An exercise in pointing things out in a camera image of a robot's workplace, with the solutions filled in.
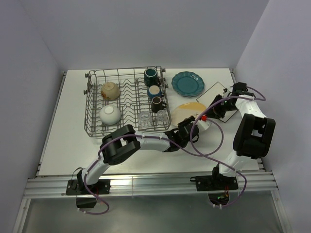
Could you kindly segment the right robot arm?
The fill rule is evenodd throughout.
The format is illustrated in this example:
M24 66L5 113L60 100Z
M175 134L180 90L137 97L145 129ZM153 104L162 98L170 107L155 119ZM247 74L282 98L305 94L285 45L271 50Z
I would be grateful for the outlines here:
M240 171L251 160L265 157L274 134L275 120L262 113L246 83L235 83L231 92L217 95L206 115L222 119L227 112L235 110L242 120L233 140L233 151L225 161L228 166L218 163L213 168L210 183L215 189L231 186L236 182L236 170Z

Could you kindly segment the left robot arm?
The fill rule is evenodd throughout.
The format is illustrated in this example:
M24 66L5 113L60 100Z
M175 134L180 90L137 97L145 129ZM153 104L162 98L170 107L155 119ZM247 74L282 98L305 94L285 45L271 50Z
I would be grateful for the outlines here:
M189 117L178 124L176 129L163 133L142 133L135 131L131 124L108 134L102 139L97 158L77 174L77 188L84 194L94 190L99 178L110 167L123 163L138 150L175 152L199 138L195 118Z

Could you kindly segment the cream bowl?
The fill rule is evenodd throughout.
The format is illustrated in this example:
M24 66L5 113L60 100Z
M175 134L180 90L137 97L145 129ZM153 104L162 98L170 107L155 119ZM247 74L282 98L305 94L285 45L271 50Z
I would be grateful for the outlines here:
M121 94L121 91L116 83L106 82L101 87L101 96L105 100L115 100Z

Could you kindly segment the brown mug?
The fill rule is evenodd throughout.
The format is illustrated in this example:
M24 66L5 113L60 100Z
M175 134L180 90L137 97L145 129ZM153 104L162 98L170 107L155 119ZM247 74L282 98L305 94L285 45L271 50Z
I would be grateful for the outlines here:
M153 113L157 113L160 110L167 108L167 104L162 100L161 97L153 97L151 100L151 110Z

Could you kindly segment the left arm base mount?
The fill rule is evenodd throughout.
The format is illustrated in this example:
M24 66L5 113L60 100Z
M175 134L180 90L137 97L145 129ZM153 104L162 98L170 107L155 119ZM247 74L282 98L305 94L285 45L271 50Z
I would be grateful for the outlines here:
M96 195L107 195L110 191L110 180L102 179L97 183L88 185L88 188ZM91 198L79 198L81 195L90 195L86 190L84 184L79 183L78 180L69 180L66 188L67 196L76 196L76 206L81 209L94 208L97 199L93 196Z

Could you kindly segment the teal scalloped plate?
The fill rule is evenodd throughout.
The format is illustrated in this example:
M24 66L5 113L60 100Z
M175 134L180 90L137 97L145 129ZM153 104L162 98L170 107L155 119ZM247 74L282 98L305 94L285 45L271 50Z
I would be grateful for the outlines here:
M172 78L173 90L187 98L199 96L205 89L203 79L194 72L183 71Z

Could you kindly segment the clear drinking glass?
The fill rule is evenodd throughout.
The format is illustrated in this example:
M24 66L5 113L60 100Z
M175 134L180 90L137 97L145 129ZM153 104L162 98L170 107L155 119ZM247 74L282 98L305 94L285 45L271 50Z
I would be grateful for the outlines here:
M157 112L156 121L158 125L165 125L168 122L168 117L165 110L159 110Z

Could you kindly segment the white square plate black rim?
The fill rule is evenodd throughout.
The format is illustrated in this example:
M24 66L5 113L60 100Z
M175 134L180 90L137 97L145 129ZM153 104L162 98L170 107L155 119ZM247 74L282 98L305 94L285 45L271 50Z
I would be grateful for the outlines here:
M196 101L205 105L205 107L209 107L217 95L221 95L221 97L223 96L223 94L225 92L224 90L225 90L225 86L223 86L220 82L216 82L212 87L210 87L207 91L205 91L203 94L201 94L196 99ZM236 113L237 113L237 110L226 112L224 118L220 119L220 121L223 123L226 123Z

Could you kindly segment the aluminium rail frame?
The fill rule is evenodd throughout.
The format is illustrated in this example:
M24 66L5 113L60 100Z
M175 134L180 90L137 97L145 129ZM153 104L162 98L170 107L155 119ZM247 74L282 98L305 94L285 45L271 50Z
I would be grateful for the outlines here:
M250 164L242 197L218 210L190 177L207 174L211 161L184 154L140 152L105 174L110 193L99 215L77 210L65 194L73 171L97 156L100 138L83 127L87 80L84 70L64 74L48 136L34 179L26 183L13 231L16 233L290 233L274 175L261 161Z

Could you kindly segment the cream yellow plate leaf motif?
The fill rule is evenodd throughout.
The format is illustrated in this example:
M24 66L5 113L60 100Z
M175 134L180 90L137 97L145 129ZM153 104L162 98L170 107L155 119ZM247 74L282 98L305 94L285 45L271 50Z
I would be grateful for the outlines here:
M177 128L178 123L193 116L195 119L206 109L204 104L198 102L184 103L171 112L172 125Z

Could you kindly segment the white bowl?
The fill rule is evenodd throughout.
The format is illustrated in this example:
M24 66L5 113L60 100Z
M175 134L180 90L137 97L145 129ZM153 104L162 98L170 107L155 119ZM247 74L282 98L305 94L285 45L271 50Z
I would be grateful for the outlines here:
M100 120L105 125L115 125L121 119L120 110L114 105L104 106L100 110Z

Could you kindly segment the clear glass mug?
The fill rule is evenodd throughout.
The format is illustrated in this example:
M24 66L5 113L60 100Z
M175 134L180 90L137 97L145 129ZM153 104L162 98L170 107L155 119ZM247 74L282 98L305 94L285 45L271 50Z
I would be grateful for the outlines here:
M142 111L138 114L138 127L140 129L150 128L153 124L152 115L148 111Z

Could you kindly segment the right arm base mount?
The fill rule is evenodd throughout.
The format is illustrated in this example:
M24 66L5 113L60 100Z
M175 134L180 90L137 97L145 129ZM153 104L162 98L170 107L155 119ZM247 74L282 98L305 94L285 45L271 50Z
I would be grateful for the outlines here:
M208 198L212 204L227 205L230 199L229 191L237 190L239 188L237 179L235 177L228 178L228 180L219 180L209 176L195 176L190 178L191 182L196 185L198 192L204 191L219 191L219 193L212 193Z

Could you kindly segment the dark blue mug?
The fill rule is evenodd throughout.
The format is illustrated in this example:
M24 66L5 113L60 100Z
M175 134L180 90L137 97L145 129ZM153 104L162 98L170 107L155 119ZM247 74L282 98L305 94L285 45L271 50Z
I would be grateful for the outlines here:
M160 97L161 98L162 92L161 92L159 86L152 85L152 86L148 87L147 95L148 95L148 98L151 100L154 97Z

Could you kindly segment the teal green mug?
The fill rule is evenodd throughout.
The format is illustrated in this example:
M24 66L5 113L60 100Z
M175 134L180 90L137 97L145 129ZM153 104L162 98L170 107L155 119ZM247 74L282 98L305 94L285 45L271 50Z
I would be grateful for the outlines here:
M157 70L154 67L148 67L144 71L144 83L146 86L160 86L160 80L157 75Z

